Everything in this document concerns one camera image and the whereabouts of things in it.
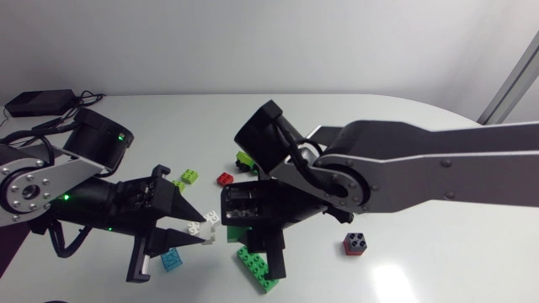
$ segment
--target robotic arm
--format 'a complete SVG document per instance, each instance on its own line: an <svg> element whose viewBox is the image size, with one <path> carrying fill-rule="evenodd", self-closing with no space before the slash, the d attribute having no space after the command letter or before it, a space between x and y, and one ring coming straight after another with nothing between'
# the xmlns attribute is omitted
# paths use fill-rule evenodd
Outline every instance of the robotic arm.
<svg viewBox="0 0 539 303"><path fill-rule="evenodd" d="M268 279L286 276L282 230L319 212L350 223L354 213L392 213L430 199L539 206L539 124L432 132L356 121L303 137L269 101L234 140L262 172L259 181L223 189L222 222L251 227L240 241L250 253L267 253Z"/></svg>
<svg viewBox="0 0 539 303"><path fill-rule="evenodd" d="M70 130L63 148L51 146L45 139L46 135ZM20 149L9 145L28 136L45 144ZM164 216L198 222L205 219L164 179L170 173L167 167L158 165L150 177L117 184L102 179L115 172L132 141L133 135L126 128L89 109L80 109L71 125L24 130L1 139L0 226L24 224L41 235L48 230L61 258L73 255L92 228L133 236L126 280L148 281L149 258L171 247L204 241L174 229L157 228L157 220ZM61 156L68 159L60 162ZM67 247L59 221L85 226Z"/></svg>

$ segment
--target lime green lego brick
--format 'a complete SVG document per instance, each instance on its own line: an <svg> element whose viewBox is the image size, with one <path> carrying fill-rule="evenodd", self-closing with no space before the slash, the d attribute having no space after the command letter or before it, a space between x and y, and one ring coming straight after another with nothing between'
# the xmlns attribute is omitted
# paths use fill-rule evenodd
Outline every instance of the lime green lego brick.
<svg viewBox="0 0 539 303"><path fill-rule="evenodd" d="M227 226L227 242L238 242L239 238L243 236L245 231L250 230L249 226Z"/></svg>
<svg viewBox="0 0 539 303"><path fill-rule="evenodd" d="M192 184L198 177L199 174L196 171L188 169L182 174L182 181L186 182L187 184Z"/></svg>
<svg viewBox="0 0 539 303"><path fill-rule="evenodd" d="M251 157L243 151L238 151L236 158L243 164L249 165L250 168L253 168L254 161Z"/></svg>
<svg viewBox="0 0 539 303"><path fill-rule="evenodd" d="M184 192L184 189L185 189L185 183L181 182L181 181L172 181L172 183L179 188L179 192L182 193Z"/></svg>
<svg viewBox="0 0 539 303"><path fill-rule="evenodd" d="M242 260L243 264L247 266L247 269L253 274L254 278L257 279L265 293L279 283L278 279L267 280L264 278L264 275L269 272L268 264L257 253L248 253L247 247L242 247L236 254Z"/></svg>

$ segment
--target white wall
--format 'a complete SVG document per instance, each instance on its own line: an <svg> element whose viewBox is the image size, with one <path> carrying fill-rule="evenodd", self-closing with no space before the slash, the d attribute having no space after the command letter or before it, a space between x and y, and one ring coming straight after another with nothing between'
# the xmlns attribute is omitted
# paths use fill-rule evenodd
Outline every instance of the white wall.
<svg viewBox="0 0 539 303"><path fill-rule="evenodd" d="M2 0L0 102L52 88L379 93L476 119L538 11L531 0Z"/></svg>

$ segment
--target blue lego brick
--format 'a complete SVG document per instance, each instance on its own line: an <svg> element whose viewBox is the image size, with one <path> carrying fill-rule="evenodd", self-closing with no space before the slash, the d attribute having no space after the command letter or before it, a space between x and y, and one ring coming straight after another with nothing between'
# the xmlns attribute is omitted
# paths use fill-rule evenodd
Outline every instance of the blue lego brick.
<svg viewBox="0 0 539 303"><path fill-rule="evenodd" d="M177 268L179 265L183 264L182 260L179 258L178 250L171 248L168 252L161 255L161 261L163 261L163 266L167 271L171 271Z"/></svg>

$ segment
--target red lego brick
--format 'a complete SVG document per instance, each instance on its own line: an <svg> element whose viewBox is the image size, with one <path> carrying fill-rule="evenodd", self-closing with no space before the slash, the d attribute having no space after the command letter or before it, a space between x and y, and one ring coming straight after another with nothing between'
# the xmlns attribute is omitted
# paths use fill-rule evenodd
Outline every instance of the red lego brick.
<svg viewBox="0 0 539 303"><path fill-rule="evenodd" d="M234 182L234 177L229 175L228 173L222 173L219 178L217 178L217 184L221 186L225 186L227 184L230 184Z"/></svg>
<svg viewBox="0 0 539 303"><path fill-rule="evenodd" d="M346 240L344 240L343 243L344 243L344 253L346 253L347 256L360 256L363 254L363 252L350 251L350 247L348 246L348 242Z"/></svg>

